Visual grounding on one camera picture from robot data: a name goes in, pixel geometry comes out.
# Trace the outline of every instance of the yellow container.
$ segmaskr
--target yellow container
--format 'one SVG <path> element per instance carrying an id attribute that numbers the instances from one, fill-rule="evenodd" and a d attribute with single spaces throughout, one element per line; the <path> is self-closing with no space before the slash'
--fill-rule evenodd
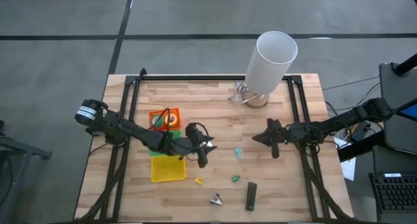
<path id="1" fill-rule="evenodd" d="M 153 156 L 151 161 L 151 181 L 167 182 L 185 179 L 185 160 L 180 156 Z"/>

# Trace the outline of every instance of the small yellow object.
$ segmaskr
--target small yellow object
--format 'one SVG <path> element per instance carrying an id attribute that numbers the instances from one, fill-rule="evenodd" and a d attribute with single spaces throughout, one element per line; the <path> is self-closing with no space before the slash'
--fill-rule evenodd
<path id="1" fill-rule="evenodd" d="M 194 181 L 197 182 L 200 185 L 203 184 L 203 179 L 202 178 L 195 178 Z"/>
<path id="2" fill-rule="evenodd" d="M 165 124 L 169 125 L 169 127 L 175 127 L 177 125 L 178 122 L 178 118 L 175 114 L 172 114 L 169 116 L 169 120 L 168 120 L 168 116 L 165 116 Z"/>
<path id="3" fill-rule="evenodd" d="M 167 182 L 186 178 L 185 160 L 180 156 L 153 156 L 151 159 L 151 181 Z"/>

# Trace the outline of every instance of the gray floor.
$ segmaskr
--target gray floor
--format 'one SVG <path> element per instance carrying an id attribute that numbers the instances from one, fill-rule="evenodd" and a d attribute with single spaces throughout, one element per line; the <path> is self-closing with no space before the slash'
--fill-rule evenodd
<path id="1" fill-rule="evenodd" d="M 0 0 L 0 35 L 116 35 L 125 6 L 126 0 Z M 413 0 L 134 0 L 126 34 L 417 33 L 416 12 Z M 378 79 L 344 84 L 378 76 L 379 63 L 401 62 L 417 50 L 417 38 L 296 41 L 290 72 L 319 73 L 336 108 L 356 104 Z M 243 73 L 254 44 L 124 41 L 115 72 Z M 73 117 L 83 99 L 101 98 L 114 47 L 114 40 L 0 40 L 5 133 L 53 151 L 50 161 L 32 162 L 13 223 L 72 219 L 91 142 Z M 372 199 L 358 192 L 366 181 L 357 181 L 348 183 L 355 215 L 375 219 Z"/>

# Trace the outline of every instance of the orange box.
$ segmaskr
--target orange box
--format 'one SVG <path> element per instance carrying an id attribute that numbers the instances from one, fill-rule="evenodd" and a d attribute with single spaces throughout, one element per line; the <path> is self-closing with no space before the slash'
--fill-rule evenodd
<path id="1" fill-rule="evenodd" d="M 164 110 L 159 111 L 151 111 L 149 113 L 149 126 L 153 126 L 154 123 L 152 123 L 152 119 L 157 119 L 161 113 Z M 170 114 L 170 121 L 171 124 L 169 125 L 169 130 L 179 130 L 181 128 L 180 123 L 180 109 L 179 108 L 170 108 L 169 109 Z M 156 124 L 156 126 L 153 128 L 155 130 L 167 130 L 167 118 L 168 118 L 168 111 L 165 111 L 164 115 L 161 117 L 161 119 L 158 121 L 159 123 Z"/>

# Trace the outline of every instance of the red box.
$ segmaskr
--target red box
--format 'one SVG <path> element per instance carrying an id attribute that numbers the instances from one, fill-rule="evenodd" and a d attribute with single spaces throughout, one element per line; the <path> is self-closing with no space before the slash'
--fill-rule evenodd
<path id="1" fill-rule="evenodd" d="M 154 118 L 155 115 L 161 115 L 161 113 L 164 110 L 159 110 L 159 111 L 151 111 L 149 113 L 149 127 L 153 126 L 152 123 L 152 119 Z M 169 130 L 179 130 L 181 128 L 181 123 L 180 123 L 180 109 L 179 108 L 170 108 L 169 109 L 169 114 L 170 114 L 170 118 L 171 118 L 171 122 L 172 125 L 169 125 Z M 166 124 L 166 120 L 168 117 L 168 111 L 165 111 L 164 115 L 161 117 L 162 119 L 162 125 L 160 127 L 154 127 L 153 129 L 155 130 L 167 130 L 167 124 Z"/>

